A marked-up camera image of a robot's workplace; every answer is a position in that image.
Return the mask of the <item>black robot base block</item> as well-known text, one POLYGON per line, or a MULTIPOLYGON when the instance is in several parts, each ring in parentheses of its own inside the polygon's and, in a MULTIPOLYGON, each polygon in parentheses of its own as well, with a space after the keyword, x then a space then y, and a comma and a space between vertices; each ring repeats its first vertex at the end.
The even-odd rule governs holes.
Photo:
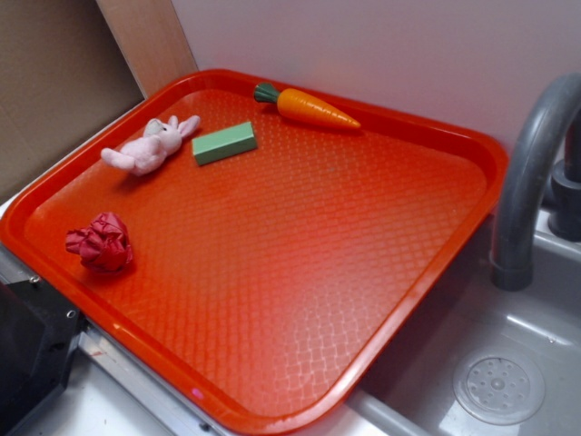
POLYGON ((1 285, 1 433, 15 434, 67 388, 84 317, 35 276, 1 285))

